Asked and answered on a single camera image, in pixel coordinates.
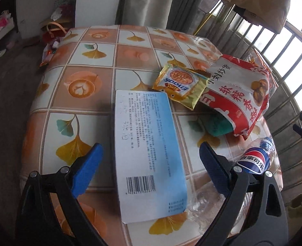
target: table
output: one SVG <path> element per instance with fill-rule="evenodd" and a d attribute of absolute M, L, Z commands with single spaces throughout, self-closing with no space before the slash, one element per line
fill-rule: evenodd
<path fill-rule="evenodd" d="M 31 107 L 22 151 L 22 187 L 32 170 L 54 173 L 101 143 L 103 161 L 78 200 L 104 240 L 109 245 L 194 245 L 201 237 L 199 226 L 187 219 L 186 212 L 141 223 L 121 222 L 113 174 L 114 97 L 117 89 L 150 90 L 170 60 L 205 70 L 220 55 L 207 39 L 164 29 L 127 25 L 72 29 L 54 54 Z M 232 160 L 252 140 L 271 136 L 261 117 L 246 141 L 233 134 L 213 137 L 204 128 L 209 115 L 205 105 L 199 103 L 190 111 L 171 101 L 171 107 L 189 197 L 210 180 L 199 159 L 203 141 Z M 282 190 L 277 156 L 270 170 Z M 63 230 L 70 233 L 56 195 L 52 200 Z"/>

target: pepsi logo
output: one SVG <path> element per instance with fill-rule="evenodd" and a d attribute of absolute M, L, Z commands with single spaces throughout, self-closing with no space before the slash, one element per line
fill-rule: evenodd
<path fill-rule="evenodd" d="M 249 173 L 262 174 L 266 168 L 266 158 L 260 151 L 251 150 L 246 152 L 237 164 Z"/>

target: ginkgo leaf pattern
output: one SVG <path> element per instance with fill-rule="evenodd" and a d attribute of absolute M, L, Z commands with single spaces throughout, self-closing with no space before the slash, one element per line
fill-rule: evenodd
<path fill-rule="evenodd" d="M 72 137 L 73 136 L 73 128 L 72 128 L 72 121 L 74 117 L 71 120 L 61 120 L 58 119 L 56 121 L 57 129 L 59 132 L 61 132 L 62 135 Z"/>
<path fill-rule="evenodd" d="M 82 53 L 82 55 L 88 57 L 88 58 L 94 58 L 94 59 L 99 59 L 99 58 L 103 58 L 106 57 L 106 53 L 103 53 L 101 51 L 98 50 L 98 44 L 85 44 L 85 47 L 87 49 L 95 49 L 93 51 L 89 51 L 89 52 L 84 52 Z"/>
<path fill-rule="evenodd" d="M 260 127 L 255 125 L 255 127 L 252 130 L 252 133 L 255 133 L 256 135 L 260 135 Z"/>
<path fill-rule="evenodd" d="M 48 89 L 49 84 L 48 83 L 44 83 L 44 80 L 45 80 L 45 75 L 44 75 L 44 77 L 42 79 L 41 84 L 39 85 L 39 87 L 37 89 L 35 98 L 38 98 L 40 95 L 42 95 L 44 93 L 45 90 Z"/>
<path fill-rule="evenodd" d="M 153 31 L 155 31 L 157 33 L 160 33 L 160 34 L 167 34 L 166 32 L 164 32 L 164 31 L 162 31 L 160 29 L 157 29 L 157 28 L 153 29 Z"/>
<path fill-rule="evenodd" d="M 187 51 L 188 52 L 190 52 L 190 53 L 192 53 L 192 54 L 199 54 L 199 52 L 197 52 L 196 50 L 193 50 L 189 45 L 187 45 L 186 43 L 185 43 L 185 45 L 188 47 L 188 49 L 187 49 Z"/>
<path fill-rule="evenodd" d="M 206 46 L 205 44 L 203 44 L 202 42 L 198 42 L 198 44 L 199 44 L 200 46 L 202 46 L 202 47 L 207 48 L 207 46 Z"/>
<path fill-rule="evenodd" d="M 77 135 L 76 137 L 70 141 L 69 143 L 59 147 L 56 150 L 56 155 L 65 161 L 69 166 L 73 164 L 73 162 L 78 158 L 86 155 L 89 150 L 91 149 L 91 146 L 84 143 L 80 137 L 80 125 L 77 115 L 74 115 L 74 118 L 77 121 Z"/>
<path fill-rule="evenodd" d="M 142 81 L 142 79 L 141 79 L 141 77 L 139 76 L 139 74 L 137 74 L 135 71 L 133 71 L 133 72 L 138 76 L 139 84 L 138 84 L 136 87 L 132 88 L 131 90 L 151 91 L 151 90 L 152 90 L 152 87 L 149 86 L 149 85 L 146 85 L 146 84 Z"/>
<path fill-rule="evenodd" d="M 101 237 L 105 237 L 107 235 L 107 225 L 104 222 L 103 218 L 96 212 L 94 208 L 84 203 L 79 202 L 83 212 L 87 216 L 88 220 L 91 222 L 93 227 L 97 230 Z M 55 208 L 55 214 L 59 221 L 59 224 L 63 230 L 63 232 L 69 236 L 74 237 L 73 232 L 68 224 L 68 221 L 65 218 L 61 205 L 58 205 Z"/>
<path fill-rule="evenodd" d="M 70 32 L 70 34 L 67 35 L 67 36 L 63 39 L 64 41 L 69 40 L 69 39 L 72 39 L 72 38 L 78 36 L 78 34 L 72 33 L 71 30 L 70 30 L 69 32 Z"/>
<path fill-rule="evenodd" d="M 212 148 L 217 148 L 220 145 L 220 139 L 212 136 L 204 127 L 204 123 L 201 118 L 198 117 L 196 120 L 188 121 L 190 128 L 195 132 L 204 132 L 204 135 L 198 140 L 196 145 L 200 147 L 203 142 L 208 142 Z"/>
<path fill-rule="evenodd" d="M 149 234 L 169 235 L 173 231 L 178 231 L 187 219 L 187 212 L 167 216 L 165 218 L 158 219 L 149 229 Z"/>
<path fill-rule="evenodd" d="M 143 42 L 145 41 L 145 39 L 138 37 L 134 34 L 134 32 L 131 31 L 131 33 L 133 34 L 132 37 L 127 37 L 128 40 L 133 41 L 133 42 Z"/>
<path fill-rule="evenodd" d="M 172 55 L 172 53 L 170 53 L 170 52 L 169 52 L 169 53 L 163 53 L 163 52 L 161 52 L 161 54 L 162 54 L 163 56 L 167 57 L 167 58 L 170 58 L 170 59 L 173 58 L 172 60 L 167 61 L 168 64 L 177 65 L 177 66 L 179 66 L 179 67 L 186 67 L 186 65 L 185 65 L 184 63 L 178 61 L 178 60 Z"/>

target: window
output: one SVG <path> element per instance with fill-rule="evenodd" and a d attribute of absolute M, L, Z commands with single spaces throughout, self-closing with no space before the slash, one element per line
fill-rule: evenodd
<path fill-rule="evenodd" d="M 218 1 L 218 3 L 220 3 L 220 5 L 216 8 L 216 10 L 212 13 L 213 16 L 217 16 L 219 11 L 221 10 L 223 3 L 221 1 Z"/>
<path fill-rule="evenodd" d="M 302 31 L 302 0 L 291 0 L 287 21 L 300 32 Z M 244 20 L 238 32 L 243 36 L 249 27 L 250 24 Z M 261 26 L 252 25 L 246 34 L 247 42 L 251 43 L 260 30 Z M 302 41 L 297 37 L 297 34 L 293 34 L 286 27 L 271 41 L 273 35 L 273 32 L 264 29 L 254 46 L 260 52 L 263 51 L 263 56 L 274 68 L 279 80 L 280 78 L 284 79 L 290 90 L 290 95 L 294 95 L 299 109 L 302 110 Z"/>
<path fill-rule="evenodd" d="M 297 29 L 302 29 L 302 0 L 291 0 L 287 20 Z"/>

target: bottle label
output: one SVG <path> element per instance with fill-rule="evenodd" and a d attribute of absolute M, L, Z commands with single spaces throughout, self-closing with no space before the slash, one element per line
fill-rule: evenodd
<path fill-rule="evenodd" d="M 270 167 L 270 157 L 262 148 L 253 147 L 245 152 L 237 164 L 248 173 L 261 175 Z"/>

